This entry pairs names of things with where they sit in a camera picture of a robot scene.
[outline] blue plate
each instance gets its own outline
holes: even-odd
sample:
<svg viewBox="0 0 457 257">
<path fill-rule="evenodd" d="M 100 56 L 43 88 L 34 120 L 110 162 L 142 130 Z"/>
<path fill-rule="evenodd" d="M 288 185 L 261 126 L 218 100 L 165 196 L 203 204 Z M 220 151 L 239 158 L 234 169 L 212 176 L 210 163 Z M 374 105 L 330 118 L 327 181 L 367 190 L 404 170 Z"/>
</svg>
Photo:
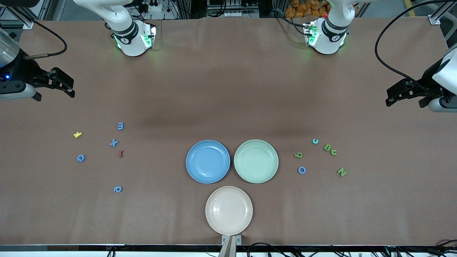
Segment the blue plate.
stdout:
<svg viewBox="0 0 457 257">
<path fill-rule="evenodd" d="M 229 151 L 217 141 L 200 141 L 189 150 L 186 168 L 196 181 L 203 184 L 215 183 L 229 171 Z"/>
</svg>

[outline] silver metal cylinder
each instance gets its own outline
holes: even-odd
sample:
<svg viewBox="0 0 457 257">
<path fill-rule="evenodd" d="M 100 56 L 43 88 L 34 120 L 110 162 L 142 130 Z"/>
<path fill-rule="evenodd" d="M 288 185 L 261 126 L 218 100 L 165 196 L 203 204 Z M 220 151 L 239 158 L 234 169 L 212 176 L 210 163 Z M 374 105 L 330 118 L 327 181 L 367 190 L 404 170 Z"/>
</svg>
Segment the silver metal cylinder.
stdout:
<svg viewBox="0 0 457 257">
<path fill-rule="evenodd" d="M 12 62 L 19 50 L 19 44 L 0 28 L 0 68 Z"/>
</svg>

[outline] metal post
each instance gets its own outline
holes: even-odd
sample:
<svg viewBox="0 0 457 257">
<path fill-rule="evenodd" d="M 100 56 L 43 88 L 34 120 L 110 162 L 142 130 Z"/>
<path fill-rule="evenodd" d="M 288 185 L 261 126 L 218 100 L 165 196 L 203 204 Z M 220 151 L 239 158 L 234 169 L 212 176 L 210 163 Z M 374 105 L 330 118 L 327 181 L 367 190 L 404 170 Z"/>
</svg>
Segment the metal post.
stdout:
<svg viewBox="0 0 457 257">
<path fill-rule="evenodd" d="M 7 10 L 24 24 L 22 29 L 32 29 L 33 20 L 38 19 L 38 17 L 28 8 L 7 7 Z"/>
<path fill-rule="evenodd" d="M 441 17 L 443 17 L 444 14 L 446 14 L 455 4 L 457 1 L 454 2 L 448 2 L 442 4 L 438 9 L 433 12 L 433 14 L 428 15 L 430 25 L 439 25 Z"/>
</svg>

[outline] plate rim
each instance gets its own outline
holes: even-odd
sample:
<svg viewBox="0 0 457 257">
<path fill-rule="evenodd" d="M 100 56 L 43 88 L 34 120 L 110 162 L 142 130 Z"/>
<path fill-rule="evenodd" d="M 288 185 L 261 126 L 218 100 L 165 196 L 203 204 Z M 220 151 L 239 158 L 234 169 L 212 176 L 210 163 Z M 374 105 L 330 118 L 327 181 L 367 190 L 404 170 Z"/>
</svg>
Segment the plate rim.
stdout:
<svg viewBox="0 0 457 257">
<path fill-rule="evenodd" d="M 216 181 L 213 181 L 213 182 L 202 182 L 202 181 L 199 181 L 199 180 L 197 180 L 196 178 L 194 178 L 194 176 L 192 176 L 192 174 L 191 174 L 190 171 L 189 171 L 189 166 L 188 166 L 189 154 L 191 153 L 192 149 L 194 149 L 194 147 L 196 147 L 198 144 L 202 144 L 202 143 L 204 143 L 204 142 L 211 142 L 211 143 L 216 142 L 217 144 L 219 144 L 219 145 L 221 145 L 221 146 L 223 147 L 222 150 L 223 150 L 223 151 L 227 154 L 227 156 L 228 156 L 228 168 L 227 168 L 227 171 L 224 173 L 224 175 L 223 175 L 220 179 L 218 179 L 218 180 L 216 180 Z M 195 144 L 189 149 L 189 151 L 187 152 L 187 156 L 186 156 L 186 170 L 187 170 L 187 173 L 189 174 L 189 176 L 191 176 L 191 178 L 192 178 L 193 180 L 197 181 L 198 183 L 201 183 L 201 184 L 214 184 L 214 183 L 219 182 L 220 180 L 222 180 L 222 179 L 227 175 L 227 173 L 228 173 L 229 170 L 230 170 L 230 161 L 231 161 L 231 160 L 230 160 L 230 153 L 229 153 L 229 150 L 227 149 L 227 147 L 225 147 L 225 145 L 223 145 L 221 142 L 216 141 L 216 140 L 205 139 L 205 140 L 202 140 L 202 141 L 199 141 L 199 142 L 195 143 Z"/>
<path fill-rule="evenodd" d="M 262 143 L 265 143 L 265 144 L 269 145 L 269 146 L 275 151 L 275 152 L 274 152 L 275 154 L 274 154 L 273 157 L 276 158 L 276 159 L 278 160 L 278 161 L 277 161 L 277 166 L 276 166 L 275 172 L 271 175 L 271 177 L 269 177 L 267 180 L 265 180 L 265 181 L 263 181 L 263 182 L 252 182 L 252 181 L 247 180 L 244 176 L 242 176 L 242 175 L 238 172 L 238 169 L 236 168 L 236 166 L 237 166 L 236 163 L 237 163 L 237 162 L 235 161 L 235 159 L 236 159 L 237 153 L 239 152 L 238 150 L 239 150 L 244 144 L 246 144 L 246 143 L 248 143 L 248 142 L 251 142 L 251 141 L 260 141 L 260 142 L 262 142 Z M 245 181 L 247 181 L 247 182 L 249 182 L 249 183 L 253 183 L 253 184 L 262 184 L 262 183 L 268 182 L 270 179 L 272 179 L 272 178 L 276 175 L 276 172 L 278 172 L 278 168 L 279 168 L 279 156 L 278 156 L 278 152 L 276 152 L 276 149 L 275 149 L 270 143 L 266 142 L 265 140 L 261 140 L 261 139 L 250 139 L 250 140 L 247 140 L 247 141 L 243 142 L 242 144 L 240 144 L 240 145 L 238 146 L 238 148 L 236 149 L 235 154 L 234 154 L 234 156 L 233 156 L 233 165 L 234 165 L 234 167 L 235 167 L 236 173 L 238 173 L 238 175 L 239 175 L 242 179 L 244 179 Z"/>
<path fill-rule="evenodd" d="M 211 223 L 209 222 L 209 219 L 208 219 L 208 213 L 209 213 L 209 211 L 208 211 L 208 205 L 210 204 L 210 203 L 209 203 L 209 200 L 211 199 L 211 197 L 212 197 L 214 194 L 216 194 L 218 191 L 222 191 L 223 189 L 229 189 L 229 188 L 232 188 L 232 189 L 234 189 L 234 190 L 236 190 L 236 191 L 239 191 L 239 192 L 241 192 L 243 195 L 245 195 L 245 196 L 246 196 L 246 199 L 248 200 L 248 207 L 250 207 L 250 210 L 251 210 L 251 211 L 250 211 L 250 215 L 249 215 L 249 222 L 247 223 L 247 225 L 244 226 L 243 229 L 242 229 L 240 232 L 237 232 L 237 233 L 235 233 L 234 235 L 237 235 L 237 234 L 243 232 L 243 231 L 249 226 L 249 224 L 251 224 L 252 216 L 253 216 L 253 214 L 254 214 L 254 206 L 252 205 L 251 198 L 249 197 L 249 195 L 248 195 L 243 189 L 241 189 L 241 188 L 239 188 L 239 187 L 234 187 L 234 186 L 224 186 L 224 187 L 219 187 L 219 188 L 217 188 L 216 190 L 214 190 L 214 191 L 209 195 L 208 199 L 206 200 L 206 205 L 205 205 L 205 217 L 206 217 L 206 221 L 208 222 L 209 226 L 210 226 L 214 231 L 216 231 L 217 233 L 219 233 L 219 234 L 221 234 L 221 235 L 225 235 L 225 236 L 231 236 L 231 235 L 226 235 L 226 234 L 224 234 L 224 233 L 221 233 L 220 230 L 214 228 L 214 227 L 211 225 Z"/>
</svg>

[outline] brown table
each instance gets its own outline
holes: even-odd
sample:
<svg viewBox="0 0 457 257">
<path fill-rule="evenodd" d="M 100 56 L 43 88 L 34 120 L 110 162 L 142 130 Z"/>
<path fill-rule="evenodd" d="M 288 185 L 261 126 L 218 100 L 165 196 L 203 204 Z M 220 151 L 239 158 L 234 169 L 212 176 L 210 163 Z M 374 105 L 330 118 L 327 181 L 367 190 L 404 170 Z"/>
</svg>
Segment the brown table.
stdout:
<svg viewBox="0 0 457 257">
<path fill-rule="evenodd" d="M 388 21 L 355 19 L 330 56 L 275 19 L 164 21 L 155 49 L 136 58 L 116 48 L 101 21 L 46 22 L 69 49 L 38 62 L 72 76 L 76 98 L 39 89 L 42 102 L 1 103 L 1 243 L 217 244 L 204 207 L 227 185 L 252 199 L 244 244 L 455 238 L 457 116 L 420 109 L 419 98 L 385 106 L 386 89 L 401 79 L 373 53 Z M 37 26 L 21 46 L 29 54 L 62 47 Z M 415 78 L 445 51 L 426 18 L 400 19 L 380 44 L 387 63 Z M 266 140 L 279 170 L 263 184 L 233 167 L 218 183 L 197 183 L 185 157 L 203 139 L 232 157 L 246 140 Z"/>
</svg>

